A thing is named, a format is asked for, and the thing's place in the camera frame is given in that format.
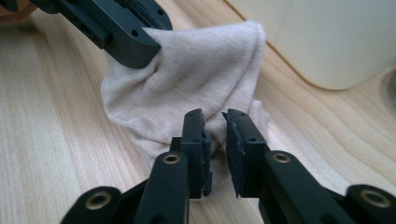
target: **screw hole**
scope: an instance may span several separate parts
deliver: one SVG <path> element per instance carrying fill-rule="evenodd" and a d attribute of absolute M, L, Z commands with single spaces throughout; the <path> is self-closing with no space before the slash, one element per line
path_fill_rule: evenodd
<path fill-rule="evenodd" d="M 273 159 L 274 159 L 274 161 L 277 161 L 277 162 L 283 162 L 283 163 L 290 162 L 290 157 L 288 157 L 287 155 L 282 154 L 282 153 L 274 154 Z"/>
<path fill-rule="evenodd" d="M 85 207 L 90 210 L 96 210 L 104 207 L 111 201 L 111 195 L 107 191 L 94 193 L 86 202 Z"/>
<path fill-rule="evenodd" d="M 362 190 L 361 197 L 367 203 L 377 207 L 387 208 L 391 206 L 391 202 L 387 197 L 373 190 L 369 190 L 369 189 Z"/>
<path fill-rule="evenodd" d="M 180 161 L 180 157 L 178 155 L 167 155 L 163 158 L 163 162 L 166 164 L 174 164 Z"/>
<path fill-rule="evenodd" d="M 136 30 L 132 30 L 132 35 L 134 37 L 138 37 L 139 36 L 139 32 L 137 32 Z"/>

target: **light wooden surface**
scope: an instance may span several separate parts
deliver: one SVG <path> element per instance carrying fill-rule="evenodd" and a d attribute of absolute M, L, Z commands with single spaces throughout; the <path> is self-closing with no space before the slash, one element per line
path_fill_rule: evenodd
<path fill-rule="evenodd" d="M 221 1 L 162 0 L 175 29 L 241 21 Z M 0 223 L 57 223 L 88 189 L 125 191 L 146 179 L 126 130 L 106 119 L 106 57 L 59 15 L 0 26 Z M 271 49 L 256 98 L 285 149 L 325 187 L 366 183 L 396 195 L 396 115 L 380 74 L 346 91 L 307 84 Z M 191 223 L 260 223 L 257 200 L 191 203 Z"/>

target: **wooden table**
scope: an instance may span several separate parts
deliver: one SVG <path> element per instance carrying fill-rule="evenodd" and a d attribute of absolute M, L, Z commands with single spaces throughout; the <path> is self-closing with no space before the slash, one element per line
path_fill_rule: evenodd
<path fill-rule="evenodd" d="M 222 1 L 162 0 L 175 29 L 239 22 Z M 125 191 L 149 175 L 125 129 L 103 110 L 105 53 L 62 16 L 37 11 L 0 26 L 0 223 L 57 223 L 98 186 Z M 306 83 L 266 48 L 256 98 L 272 149 L 293 153 L 325 187 L 366 183 L 396 195 L 396 112 L 387 73 L 345 91 Z M 261 223 L 257 200 L 191 203 L 191 223 Z"/>

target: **cloth fold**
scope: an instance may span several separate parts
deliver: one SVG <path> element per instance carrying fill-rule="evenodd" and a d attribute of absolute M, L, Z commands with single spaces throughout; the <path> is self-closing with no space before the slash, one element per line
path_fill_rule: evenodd
<path fill-rule="evenodd" d="M 172 137 L 181 136 L 184 115 L 196 108 L 203 109 L 213 148 L 225 144 L 221 112 L 228 108 L 249 113 L 265 133 L 268 116 L 261 102 L 253 100 L 265 45 L 258 23 L 145 31 L 161 44 L 159 53 L 142 69 L 108 57 L 101 91 L 108 118 L 129 129 L 148 167 L 169 150 Z M 226 173 L 214 171 L 214 184 Z"/>

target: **white towel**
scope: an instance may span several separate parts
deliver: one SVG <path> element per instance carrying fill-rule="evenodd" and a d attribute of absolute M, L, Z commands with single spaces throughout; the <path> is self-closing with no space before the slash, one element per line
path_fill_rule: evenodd
<path fill-rule="evenodd" d="M 108 57 L 102 96 L 107 116 L 130 130 L 148 167 L 169 150 L 172 137 L 181 136 L 184 115 L 196 108 L 203 109 L 213 148 L 224 147 L 226 121 L 221 112 L 228 108 L 249 113 L 265 134 L 268 116 L 261 102 L 253 100 L 265 45 L 258 23 L 145 31 L 161 50 L 142 69 Z M 224 153 L 219 155 L 212 161 L 213 191 L 229 176 Z"/>

